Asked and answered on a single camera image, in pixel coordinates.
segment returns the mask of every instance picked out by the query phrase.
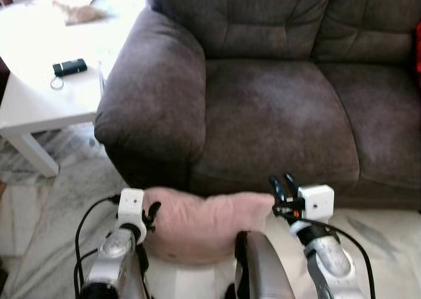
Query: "sofa cushion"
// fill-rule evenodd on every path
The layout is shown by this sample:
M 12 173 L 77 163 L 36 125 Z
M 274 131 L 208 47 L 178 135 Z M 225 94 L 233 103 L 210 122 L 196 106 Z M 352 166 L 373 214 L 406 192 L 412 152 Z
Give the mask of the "sofa cushion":
M 390 206 L 393 197 L 388 195 L 393 195 L 401 206 L 405 201 L 421 206 L 421 107 L 415 81 L 394 66 L 319 67 L 342 100 L 354 131 L 361 185 L 356 194 L 365 196 L 358 199 L 387 200 Z
M 408 62 L 421 0 L 330 0 L 314 44 L 320 61 Z
M 269 175 L 344 193 L 359 163 L 341 103 L 310 62 L 208 60 L 206 140 L 191 168 L 202 195 L 271 191 Z
M 328 0 L 147 0 L 197 37 L 207 57 L 308 58 Z

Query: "black cable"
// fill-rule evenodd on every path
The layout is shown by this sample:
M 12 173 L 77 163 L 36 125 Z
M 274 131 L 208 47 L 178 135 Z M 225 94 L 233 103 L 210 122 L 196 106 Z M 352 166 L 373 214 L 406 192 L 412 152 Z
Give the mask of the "black cable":
M 85 258 L 87 258 L 88 256 L 91 256 L 92 254 L 95 254 L 96 252 L 98 252 L 98 249 L 92 250 L 92 251 L 86 253 L 85 255 L 83 255 L 80 258 L 80 265 L 82 265 L 82 261 Z M 74 269 L 73 269 L 74 295 L 75 295 L 76 299 L 79 299 L 79 291 L 80 291 L 79 282 L 78 282 L 78 268 L 79 268 L 79 265 L 78 265 L 78 262 L 76 262 L 76 264 L 74 265 Z
M 84 224 L 85 219 L 87 218 L 87 215 L 89 215 L 89 213 L 94 209 L 94 207 L 96 207 L 100 203 L 106 202 L 106 201 L 110 201 L 113 204 L 118 204 L 120 202 L 120 195 L 114 195 L 114 196 L 110 196 L 110 197 L 107 197 L 107 198 L 102 198 L 102 199 L 98 200 L 97 202 L 95 202 L 91 207 L 89 207 L 87 212 L 84 214 L 84 216 L 82 217 L 82 220 L 79 223 L 78 229 L 76 230 L 76 235 L 74 237 L 74 249 L 76 251 L 76 270 L 75 270 L 75 274 L 74 274 L 74 276 L 76 275 L 76 279 L 74 280 L 74 286 L 75 286 L 76 298 L 79 298 L 79 294 L 78 294 L 79 293 L 79 285 L 78 285 L 78 280 L 77 280 L 77 275 L 78 275 L 77 272 L 79 273 L 80 286 L 82 286 L 82 284 L 84 282 L 84 271 L 82 269 L 82 263 L 81 263 L 81 258 L 80 258 L 80 249 L 79 249 L 80 230 L 82 229 L 82 225 Z
M 319 221 L 315 221 L 315 220 L 310 220 L 310 219 L 306 219 L 306 218 L 298 218 L 298 217 L 294 217 L 294 216 L 287 215 L 287 214 L 280 214 L 280 216 L 285 218 L 285 219 L 299 220 L 299 221 L 311 223 L 313 225 L 319 225 L 319 226 L 328 228 L 332 231 L 335 231 L 335 232 L 338 232 L 338 233 L 342 234 L 344 237 L 347 237 L 352 243 L 354 243 L 357 246 L 357 248 L 360 250 L 360 252 L 362 254 L 362 257 L 364 258 L 364 261 L 366 262 L 367 273 L 368 273 L 368 283 L 370 285 L 370 297 L 371 297 L 371 299 L 376 299 L 376 293 L 374 291 L 373 271 L 372 271 L 372 268 L 371 268 L 370 258 L 368 258 L 367 252 L 362 247 L 362 245 L 359 244 L 359 242 L 357 240 L 355 240 L 352 236 L 350 236 L 348 233 L 344 232 L 343 230 L 341 230 L 341 229 L 339 229 L 339 228 L 337 228 L 333 225 L 328 225 L 327 223 L 323 223 L 323 222 L 319 222 Z

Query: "sofa back cushion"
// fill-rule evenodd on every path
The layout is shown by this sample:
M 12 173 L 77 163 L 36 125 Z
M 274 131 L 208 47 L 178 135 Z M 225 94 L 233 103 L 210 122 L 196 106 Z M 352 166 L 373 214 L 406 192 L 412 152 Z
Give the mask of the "sofa back cushion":
M 147 0 L 208 58 L 309 58 L 328 0 Z
M 319 61 L 408 62 L 421 0 L 330 0 L 314 44 Z

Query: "sofa seat cushion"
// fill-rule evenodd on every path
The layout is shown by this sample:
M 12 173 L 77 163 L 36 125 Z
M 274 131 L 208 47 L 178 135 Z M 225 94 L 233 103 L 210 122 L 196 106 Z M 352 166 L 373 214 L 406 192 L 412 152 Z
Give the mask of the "sofa seat cushion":
M 354 132 L 358 193 L 379 204 L 391 202 L 387 195 L 402 207 L 405 201 L 421 204 L 421 106 L 415 80 L 395 66 L 319 67 L 342 100 Z
M 328 183 L 358 179 L 353 135 L 330 83 L 311 62 L 208 60 L 206 139 L 191 167 L 200 195 L 269 191 L 269 175 Z

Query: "black key fob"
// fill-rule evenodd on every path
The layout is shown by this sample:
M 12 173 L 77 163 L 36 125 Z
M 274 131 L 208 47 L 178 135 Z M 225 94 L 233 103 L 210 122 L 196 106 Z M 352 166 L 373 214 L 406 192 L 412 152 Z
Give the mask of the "black key fob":
M 54 64 L 53 69 L 56 77 L 63 77 L 68 74 L 77 74 L 78 72 L 86 71 L 87 66 L 85 61 L 80 58 L 62 62 L 61 64 Z

